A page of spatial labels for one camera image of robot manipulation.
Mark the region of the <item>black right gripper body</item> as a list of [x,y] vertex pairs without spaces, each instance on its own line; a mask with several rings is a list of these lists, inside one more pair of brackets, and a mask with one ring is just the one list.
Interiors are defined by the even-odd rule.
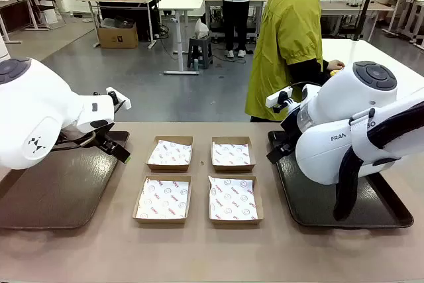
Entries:
[[281,126],[285,133],[285,138],[282,142],[283,150],[294,150],[297,141],[300,137],[300,129],[297,124],[296,117],[286,117],[282,122]]

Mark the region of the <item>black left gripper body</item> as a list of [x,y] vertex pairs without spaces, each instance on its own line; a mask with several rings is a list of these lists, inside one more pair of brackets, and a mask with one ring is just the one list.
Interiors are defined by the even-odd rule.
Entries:
[[113,154],[118,144],[107,134],[107,132],[95,131],[93,145],[106,154]]

